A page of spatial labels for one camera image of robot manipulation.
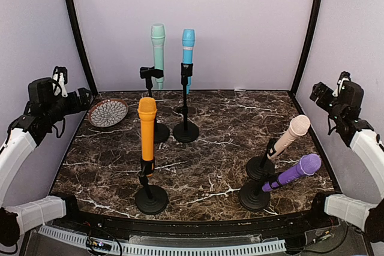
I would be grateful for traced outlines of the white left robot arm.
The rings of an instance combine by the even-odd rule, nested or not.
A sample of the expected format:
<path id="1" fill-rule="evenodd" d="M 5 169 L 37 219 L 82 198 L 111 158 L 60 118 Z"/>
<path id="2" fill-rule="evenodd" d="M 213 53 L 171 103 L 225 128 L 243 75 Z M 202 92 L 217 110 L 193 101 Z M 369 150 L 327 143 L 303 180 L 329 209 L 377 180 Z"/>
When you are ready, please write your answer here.
<path id="1" fill-rule="evenodd" d="M 86 88 L 66 92 L 65 83 L 53 78 L 42 78 L 28 85 L 29 101 L 24 113 L 15 119 L 1 146 L 1 198 L 15 175 L 45 136 L 57 130 L 57 122 L 65 122 L 67 115 L 89 109 L 92 94 Z M 45 223 L 61 218 L 72 230 L 85 224 L 72 195 L 50 195 L 18 206 L 1 206 L 1 244 L 12 247 L 20 236 Z"/>

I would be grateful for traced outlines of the black stand of beige microphone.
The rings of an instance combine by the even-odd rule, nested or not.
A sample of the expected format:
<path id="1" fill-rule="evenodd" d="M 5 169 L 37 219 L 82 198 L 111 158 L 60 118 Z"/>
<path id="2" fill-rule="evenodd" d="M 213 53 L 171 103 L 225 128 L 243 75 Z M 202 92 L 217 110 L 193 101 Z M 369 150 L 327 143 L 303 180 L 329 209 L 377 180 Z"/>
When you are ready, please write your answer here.
<path id="1" fill-rule="evenodd" d="M 272 159 L 281 154 L 281 152 L 277 153 L 274 148 L 276 142 L 276 138 L 271 138 L 267 144 L 266 152 L 262 156 L 255 156 L 248 160 L 245 171 L 252 180 L 259 181 L 264 174 L 275 173 Z"/>

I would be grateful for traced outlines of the orange microphone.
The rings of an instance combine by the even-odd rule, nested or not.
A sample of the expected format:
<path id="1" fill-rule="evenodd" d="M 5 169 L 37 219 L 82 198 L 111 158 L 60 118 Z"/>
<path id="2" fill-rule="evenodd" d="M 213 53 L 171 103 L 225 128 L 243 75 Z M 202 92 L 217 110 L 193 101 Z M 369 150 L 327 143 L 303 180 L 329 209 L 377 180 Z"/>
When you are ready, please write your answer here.
<path id="1" fill-rule="evenodd" d="M 142 159 L 141 165 L 147 176 L 152 176 L 154 172 L 154 136 L 152 135 L 152 124 L 140 118 L 140 136 Z"/>

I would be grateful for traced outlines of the black stand of orange microphone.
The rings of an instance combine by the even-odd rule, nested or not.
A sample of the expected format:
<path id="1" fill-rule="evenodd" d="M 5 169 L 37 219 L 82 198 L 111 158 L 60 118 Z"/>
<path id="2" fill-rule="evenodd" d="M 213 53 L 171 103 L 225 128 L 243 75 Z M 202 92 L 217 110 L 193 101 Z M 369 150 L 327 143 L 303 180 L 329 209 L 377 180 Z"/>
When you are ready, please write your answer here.
<path id="1" fill-rule="evenodd" d="M 141 170 L 138 172 L 142 185 L 135 194 L 135 205 L 145 215 L 158 215 L 168 205 L 169 198 L 165 189 L 158 185 L 150 185 L 148 177 L 154 172 L 155 161 L 140 160 Z"/>

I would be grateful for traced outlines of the beige microphone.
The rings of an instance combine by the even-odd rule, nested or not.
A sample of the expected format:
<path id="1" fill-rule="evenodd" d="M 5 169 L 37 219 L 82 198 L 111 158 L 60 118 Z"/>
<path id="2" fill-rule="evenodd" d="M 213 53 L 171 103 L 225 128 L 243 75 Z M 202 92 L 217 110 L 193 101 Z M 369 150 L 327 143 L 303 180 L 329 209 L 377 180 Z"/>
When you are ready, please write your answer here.
<path id="1" fill-rule="evenodd" d="M 270 147 L 268 147 L 268 159 L 274 159 L 284 152 L 297 138 L 307 133 L 310 125 L 310 119 L 306 115 L 298 115 L 293 118 L 282 136 L 278 140 L 273 140 Z"/>

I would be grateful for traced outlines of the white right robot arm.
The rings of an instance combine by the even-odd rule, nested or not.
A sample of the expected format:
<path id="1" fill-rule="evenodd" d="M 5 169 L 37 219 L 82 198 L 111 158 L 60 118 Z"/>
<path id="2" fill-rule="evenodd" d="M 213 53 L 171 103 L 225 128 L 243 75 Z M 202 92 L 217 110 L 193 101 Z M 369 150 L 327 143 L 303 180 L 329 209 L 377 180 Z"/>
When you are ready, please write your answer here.
<path id="1" fill-rule="evenodd" d="M 328 133 L 339 133 L 346 146 L 359 156 L 383 197 L 383 141 L 369 122 L 359 117 L 363 97 L 363 88 L 346 78 L 339 80 L 334 90 L 319 82 L 310 95 L 328 113 L 328 120 L 335 123 Z M 359 228 L 371 243 L 383 242 L 383 200 L 371 204 L 344 194 L 331 194 L 323 205 L 307 213 L 306 223 L 319 228 L 329 216 Z"/>

